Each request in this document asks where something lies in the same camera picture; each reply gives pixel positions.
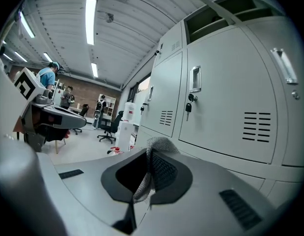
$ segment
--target black office chair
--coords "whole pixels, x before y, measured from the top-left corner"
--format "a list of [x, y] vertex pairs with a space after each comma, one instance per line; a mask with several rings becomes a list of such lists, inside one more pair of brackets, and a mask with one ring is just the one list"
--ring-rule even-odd
[[116, 119], [114, 121], [111, 122], [110, 126], [100, 125], [100, 128], [104, 129], [104, 133], [106, 135], [98, 135], [97, 138], [102, 137], [101, 139], [99, 139], [99, 141], [101, 141], [103, 139], [108, 139], [112, 144], [112, 139], [116, 140], [115, 137], [112, 137], [111, 133], [115, 134], [118, 131], [118, 126], [119, 126], [122, 116], [123, 116], [123, 111], [119, 111], [118, 116], [116, 117]]
[[[88, 109], [89, 109], [88, 104], [84, 104], [81, 112], [79, 113], [79, 115], [84, 117], [86, 115]], [[74, 128], [73, 130], [75, 131], [76, 135], [78, 134], [77, 130], [79, 130], [79, 132], [82, 133], [82, 130], [80, 128]]]

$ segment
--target ceiling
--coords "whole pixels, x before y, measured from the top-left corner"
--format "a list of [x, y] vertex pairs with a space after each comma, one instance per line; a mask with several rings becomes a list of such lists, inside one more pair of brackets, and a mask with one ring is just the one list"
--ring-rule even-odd
[[[85, 1], [26, 0], [23, 13], [35, 38], [23, 28], [20, 39], [14, 25], [5, 39], [7, 55], [16, 65], [43, 68], [47, 52], [69, 74], [120, 88], [169, 29], [204, 5], [199, 0], [98, 0], [92, 46], [86, 43]], [[91, 62], [97, 64], [96, 79]]]

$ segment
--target brick wall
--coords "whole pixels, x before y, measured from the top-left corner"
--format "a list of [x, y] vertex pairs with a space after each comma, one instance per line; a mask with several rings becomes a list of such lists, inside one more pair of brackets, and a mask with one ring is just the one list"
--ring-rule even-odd
[[[10, 75], [9, 75], [10, 79], [11, 80], [14, 79], [15, 74], [18, 71], [21, 71], [22, 69], [23, 69], [23, 67], [13, 66], [11, 68]], [[37, 69], [29, 68], [29, 70], [38, 72]], [[83, 104], [89, 105], [89, 110], [88, 110], [86, 116], [90, 117], [90, 118], [93, 117], [93, 113], [94, 113], [95, 107], [96, 107], [96, 102], [97, 102], [100, 94], [104, 94], [104, 95], [116, 98], [116, 103], [115, 103], [115, 107], [113, 109], [112, 119], [114, 119], [116, 117], [119, 100], [121, 97], [121, 92], [110, 89], [110, 88], [106, 88], [106, 87], [103, 87], [103, 86], [100, 86], [100, 85], [97, 85], [94, 83], [77, 80], [77, 79], [74, 79], [74, 78], [71, 78], [68, 76], [64, 76], [64, 75], [58, 75], [56, 77], [56, 80], [57, 79], [60, 79], [60, 82], [64, 83], [64, 85], [66, 87], [67, 86], [73, 87], [72, 94], [75, 97], [75, 103], [72, 104], [72, 107], [77, 107], [78, 103], [80, 103], [81, 107]]]

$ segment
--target window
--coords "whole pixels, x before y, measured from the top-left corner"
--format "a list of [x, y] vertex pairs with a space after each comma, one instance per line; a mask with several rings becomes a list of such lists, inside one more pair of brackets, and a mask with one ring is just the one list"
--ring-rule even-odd
[[137, 82], [132, 88], [130, 88], [127, 102], [134, 102], [134, 98], [138, 92], [148, 89], [151, 74], [146, 75], [142, 80]]
[[151, 77], [146, 78], [144, 81], [142, 81], [142, 82], [138, 85], [138, 92], [141, 92], [141, 91], [143, 91], [143, 90], [148, 89], [148, 84], [149, 84], [149, 82], [150, 82], [150, 78], [151, 78]]

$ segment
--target floor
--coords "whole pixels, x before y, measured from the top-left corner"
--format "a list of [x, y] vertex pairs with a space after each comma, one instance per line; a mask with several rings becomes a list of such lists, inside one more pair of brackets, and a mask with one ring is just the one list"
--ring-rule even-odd
[[[107, 151], [114, 146], [109, 140], [104, 139], [99, 142], [98, 135], [104, 135], [103, 130], [93, 130], [91, 124], [82, 128], [82, 133], [78, 131], [76, 135], [73, 130], [68, 139], [58, 141], [59, 154], [55, 152], [55, 141], [46, 142], [42, 147], [42, 152], [49, 155], [54, 165], [65, 163], [76, 163], [89, 161], [108, 156]], [[23, 141], [23, 135], [20, 134], [20, 141]]]

